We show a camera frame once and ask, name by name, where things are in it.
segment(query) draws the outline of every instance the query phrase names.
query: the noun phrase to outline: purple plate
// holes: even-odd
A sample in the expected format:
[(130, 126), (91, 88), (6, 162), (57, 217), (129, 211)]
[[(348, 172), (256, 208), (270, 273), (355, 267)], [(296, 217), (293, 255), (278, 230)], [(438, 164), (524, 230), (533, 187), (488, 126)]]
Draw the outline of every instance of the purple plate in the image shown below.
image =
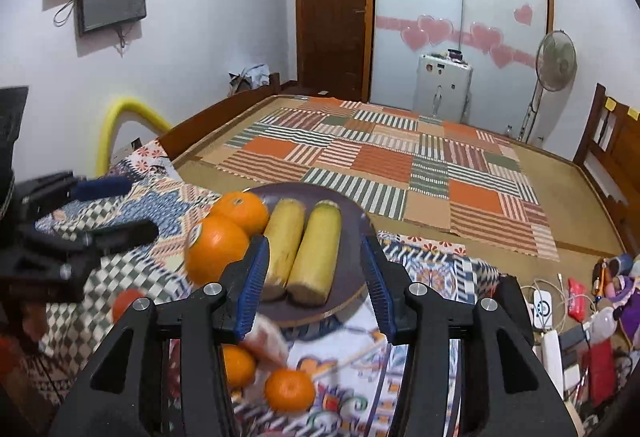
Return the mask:
[(319, 307), (304, 307), (291, 302), (287, 296), (280, 300), (261, 302), (258, 312), (264, 314), (280, 327), (296, 327), (327, 318), (346, 307), (365, 287), (360, 267), (360, 236), (375, 235), (376, 232), (367, 214), (351, 199), (336, 191), (302, 182), (268, 184), (251, 188), (262, 199), (269, 213), (280, 199), (297, 199), (305, 205), (305, 223), (318, 201), (330, 200), (340, 207), (342, 230), (334, 283), (329, 298)]

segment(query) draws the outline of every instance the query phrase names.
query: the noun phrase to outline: orange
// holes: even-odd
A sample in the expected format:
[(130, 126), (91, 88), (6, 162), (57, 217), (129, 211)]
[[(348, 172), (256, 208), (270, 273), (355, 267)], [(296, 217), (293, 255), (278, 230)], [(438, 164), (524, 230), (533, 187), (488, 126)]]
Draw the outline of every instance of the orange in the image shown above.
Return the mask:
[(116, 300), (111, 307), (111, 319), (113, 323), (117, 323), (120, 317), (129, 308), (134, 300), (142, 298), (145, 294), (139, 289), (125, 289), (116, 296)]
[(251, 192), (225, 193), (213, 204), (209, 215), (231, 219), (244, 229), (249, 238), (262, 233), (269, 222), (267, 206)]
[(225, 267), (242, 260), (249, 237), (237, 224), (219, 215), (209, 215), (189, 231), (184, 249), (184, 268), (189, 279), (201, 287), (216, 282)]
[(255, 359), (236, 345), (222, 345), (226, 383), (230, 390), (248, 387), (255, 381)]
[(302, 370), (278, 369), (264, 384), (264, 396), (276, 412), (301, 412), (314, 403), (316, 387)]

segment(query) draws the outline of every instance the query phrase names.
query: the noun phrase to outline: white wall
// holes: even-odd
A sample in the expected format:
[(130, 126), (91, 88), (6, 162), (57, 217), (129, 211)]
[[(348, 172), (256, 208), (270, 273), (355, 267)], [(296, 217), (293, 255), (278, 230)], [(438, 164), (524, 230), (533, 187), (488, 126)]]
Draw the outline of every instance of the white wall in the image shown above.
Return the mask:
[(640, 108), (640, 9), (635, 0), (555, 0), (554, 27), (574, 41), (578, 70), (570, 92), (545, 94), (532, 138), (542, 135), (546, 150), (573, 159), (596, 83)]
[[(30, 86), (14, 151), (18, 178), (93, 175), (102, 119), (119, 95), (172, 124), (224, 98), (228, 72), (267, 62), (287, 75), (287, 0), (146, 0), (124, 56), (114, 32), (53, 26), (65, 0), (0, 0), (0, 87)], [(115, 146), (152, 133), (125, 123)]]
[(283, 83), (298, 79), (298, 37), (296, 36), (296, 0), (287, 0), (287, 44), (289, 77)]

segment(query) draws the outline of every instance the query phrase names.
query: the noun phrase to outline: yellow sticky note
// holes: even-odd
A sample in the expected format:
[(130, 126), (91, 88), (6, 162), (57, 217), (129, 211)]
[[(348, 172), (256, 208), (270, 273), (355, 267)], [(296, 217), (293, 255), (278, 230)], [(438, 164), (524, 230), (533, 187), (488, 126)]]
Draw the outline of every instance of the yellow sticky note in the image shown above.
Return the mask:
[(613, 112), (613, 109), (616, 108), (616, 101), (611, 98), (607, 98), (607, 102), (604, 104), (604, 108), (609, 110), (609, 112)]

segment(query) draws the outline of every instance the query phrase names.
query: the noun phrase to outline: pink heart decoration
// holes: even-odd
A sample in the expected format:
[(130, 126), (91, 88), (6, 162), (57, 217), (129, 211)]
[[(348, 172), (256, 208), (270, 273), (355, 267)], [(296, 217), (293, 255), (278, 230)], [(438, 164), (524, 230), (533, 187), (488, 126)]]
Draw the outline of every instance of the pink heart decoration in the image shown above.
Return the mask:
[(514, 51), (507, 45), (492, 45), (489, 52), (498, 69), (504, 69), (513, 61)]
[(429, 35), (420, 26), (409, 26), (400, 31), (402, 41), (409, 46), (412, 51), (417, 51), (420, 47), (429, 42)]
[(482, 49), (487, 54), (494, 45), (502, 43), (502, 32), (495, 27), (487, 27), (485, 24), (474, 22), (471, 24), (471, 36), (476, 47)]
[(444, 42), (453, 32), (453, 24), (449, 20), (444, 18), (435, 20), (427, 15), (418, 17), (418, 28), (427, 32), (431, 45)]
[(513, 16), (516, 22), (530, 26), (531, 19), (533, 18), (533, 10), (529, 4), (525, 4), (519, 10), (513, 11)]

